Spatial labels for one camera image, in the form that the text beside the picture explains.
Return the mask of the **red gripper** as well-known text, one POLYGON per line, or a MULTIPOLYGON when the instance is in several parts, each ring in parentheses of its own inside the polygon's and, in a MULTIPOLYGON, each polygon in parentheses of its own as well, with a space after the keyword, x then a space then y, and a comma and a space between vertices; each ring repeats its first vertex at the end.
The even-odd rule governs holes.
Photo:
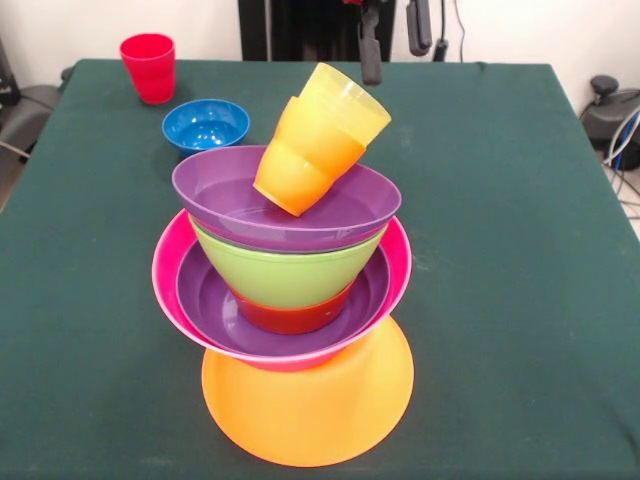
MULTIPOLYGON (((347 5, 361 5, 358 25, 362 80, 365 85, 382 81, 380 44, 376 38, 379 24, 379 2, 342 0, 347 5)), ((431 18, 428 0, 410 0, 406 7, 409 50, 412 55, 426 55, 432 46, 431 18)))

